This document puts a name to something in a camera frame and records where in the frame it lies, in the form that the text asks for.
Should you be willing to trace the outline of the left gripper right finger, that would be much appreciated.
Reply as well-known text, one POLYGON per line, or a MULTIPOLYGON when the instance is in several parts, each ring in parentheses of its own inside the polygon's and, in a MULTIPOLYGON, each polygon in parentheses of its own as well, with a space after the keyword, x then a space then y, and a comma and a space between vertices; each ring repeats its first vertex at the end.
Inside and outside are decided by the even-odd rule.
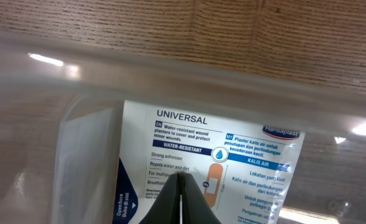
POLYGON ((182 223, 184 224, 221 224, 194 177, 185 172, 179 173, 180 195, 182 199, 182 223))

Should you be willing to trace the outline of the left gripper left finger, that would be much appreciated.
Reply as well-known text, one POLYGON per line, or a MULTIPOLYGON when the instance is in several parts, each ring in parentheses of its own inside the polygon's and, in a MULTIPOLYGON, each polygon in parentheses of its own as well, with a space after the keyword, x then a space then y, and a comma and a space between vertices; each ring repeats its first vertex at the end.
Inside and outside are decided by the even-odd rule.
POLYGON ((180 223, 180 181, 179 174, 169 176, 150 210, 140 224, 180 223))

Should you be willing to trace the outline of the white Hansaplast plaster box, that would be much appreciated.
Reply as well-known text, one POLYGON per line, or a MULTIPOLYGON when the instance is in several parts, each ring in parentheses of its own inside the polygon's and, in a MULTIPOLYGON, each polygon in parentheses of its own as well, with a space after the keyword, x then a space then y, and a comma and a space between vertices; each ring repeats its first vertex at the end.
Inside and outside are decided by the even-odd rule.
POLYGON ((138 223, 169 176, 190 173, 222 223, 276 223, 305 134, 124 103, 114 223, 138 223))

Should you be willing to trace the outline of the clear plastic container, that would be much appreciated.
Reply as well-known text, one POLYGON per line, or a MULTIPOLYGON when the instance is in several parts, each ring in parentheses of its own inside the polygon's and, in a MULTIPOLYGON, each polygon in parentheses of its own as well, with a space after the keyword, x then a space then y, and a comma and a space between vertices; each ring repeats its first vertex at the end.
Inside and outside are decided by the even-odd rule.
POLYGON ((0 32, 0 223, 114 223, 124 103, 305 134, 276 223, 366 223, 366 96, 0 32))

